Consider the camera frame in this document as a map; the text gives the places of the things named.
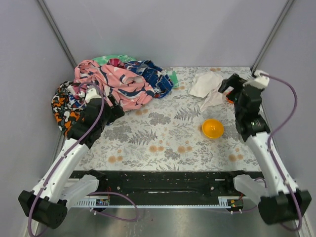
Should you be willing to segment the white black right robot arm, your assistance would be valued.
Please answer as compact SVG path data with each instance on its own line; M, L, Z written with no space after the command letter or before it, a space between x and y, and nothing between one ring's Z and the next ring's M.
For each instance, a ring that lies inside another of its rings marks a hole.
M300 190L288 173L273 144L275 133L259 113L261 93L272 78L264 72L256 72L254 78L248 80L233 74L223 80L218 89L224 93L232 87L227 98L234 103L237 132L255 155L266 186L263 187L246 174L237 175L233 182L237 191L257 205L267 225L297 221L295 231L298 231L312 197L307 190Z

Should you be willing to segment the pink navy patterned cloth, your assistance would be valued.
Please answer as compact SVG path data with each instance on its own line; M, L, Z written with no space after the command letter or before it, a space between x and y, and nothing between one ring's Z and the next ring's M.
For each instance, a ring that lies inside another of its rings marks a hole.
M100 66L93 60L84 60L75 68L74 82L86 81L99 86L107 103L112 95L124 111L140 109L155 97L153 87L142 76L113 65Z

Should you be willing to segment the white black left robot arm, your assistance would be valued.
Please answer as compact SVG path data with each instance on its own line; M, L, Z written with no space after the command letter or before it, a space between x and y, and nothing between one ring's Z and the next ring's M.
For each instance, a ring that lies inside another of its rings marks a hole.
M81 198L97 190L97 175L84 175L79 181L65 188L68 178L78 162L100 138L104 127L124 116L123 108L110 95L108 105L100 96L89 98L81 118L67 134L67 139L44 177L31 191L23 190L18 201L29 221L35 220L51 229L64 221L67 212Z

